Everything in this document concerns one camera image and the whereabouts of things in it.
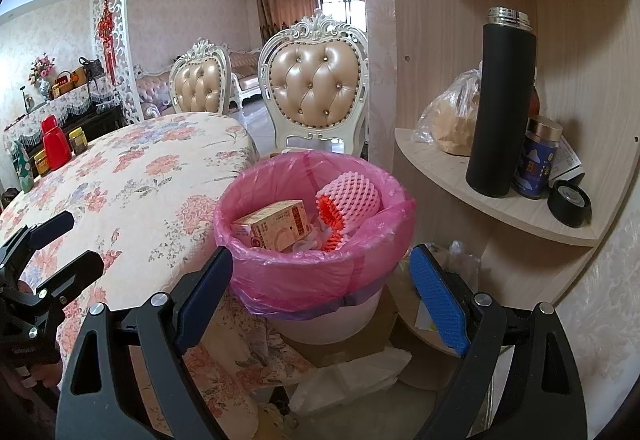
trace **red hanging decoration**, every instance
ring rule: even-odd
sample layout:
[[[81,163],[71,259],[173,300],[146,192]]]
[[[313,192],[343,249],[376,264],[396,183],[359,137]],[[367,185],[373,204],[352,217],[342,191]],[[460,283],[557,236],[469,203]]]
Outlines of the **red hanging decoration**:
[[[113,29],[115,26],[113,14],[109,11],[109,0],[104,0],[104,10],[98,22],[98,37],[102,40],[107,73],[109,73],[109,78],[113,86],[116,85],[116,54],[113,49]]]

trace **white bucket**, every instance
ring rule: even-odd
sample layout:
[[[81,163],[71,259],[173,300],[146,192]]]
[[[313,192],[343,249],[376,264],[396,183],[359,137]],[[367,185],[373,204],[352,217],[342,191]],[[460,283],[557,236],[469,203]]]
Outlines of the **white bucket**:
[[[342,306],[335,312],[308,321],[269,319],[269,322],[282,335],[299,343],[339,343],[354,336],[369,323],[376,313],[381,293],[382,290],[379,290],[357,306]]]

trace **white carved partition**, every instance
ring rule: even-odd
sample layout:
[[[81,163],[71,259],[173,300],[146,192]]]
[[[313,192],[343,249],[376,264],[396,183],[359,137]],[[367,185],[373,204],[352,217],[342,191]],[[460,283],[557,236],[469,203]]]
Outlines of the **white carved partition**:
[[[91,43],[94,54],[100,58],[107,70],[102,39],[98,35],[98,23],[102,17],[105,0],[90,0]],[[113,51],[115,55],[115,85],[113,89],[122,99],[122,113],[127,124],[144,120],[140,97],[136,88],[133,62],[129,50],[129,27],[127,25],[127,0],[107,0],[113,14]]]

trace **black handbag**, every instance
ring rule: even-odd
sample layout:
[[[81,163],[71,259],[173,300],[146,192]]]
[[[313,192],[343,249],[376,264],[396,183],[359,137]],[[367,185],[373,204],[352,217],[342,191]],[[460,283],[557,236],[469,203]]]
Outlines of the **black handbag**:
[[[80,62],[80,65],[84,68],[84,74],[86,75],[87,81],[105,76],[104,68],[102,67],[102,63],[99,58],[96,58],[95,60],[87,60],[84,57],[80,57],[78,62]]]

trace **dining table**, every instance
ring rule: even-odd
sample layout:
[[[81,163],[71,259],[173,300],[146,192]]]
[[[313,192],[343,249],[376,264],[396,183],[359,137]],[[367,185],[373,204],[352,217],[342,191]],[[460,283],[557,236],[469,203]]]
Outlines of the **dining table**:
[[[137,307],[204,265],[216,249],[216,202],[257,159],[254,141],[232,118],[162,116],[90,142],[9,204],[0,216],[3,242],[62,211],[75,220],[71,231],[33,255],[21,278],[32,290],[86,250],[104,262],[103,276],[64,309],[57,336],[64,366],[91,305]],[[170,434],[139,348],[132,347],[132,359],[153,427]],[[313,369],[229,289],[200,344],[183,360],[231,440],[251,439],[258,429],[252,391],[291,384]]]

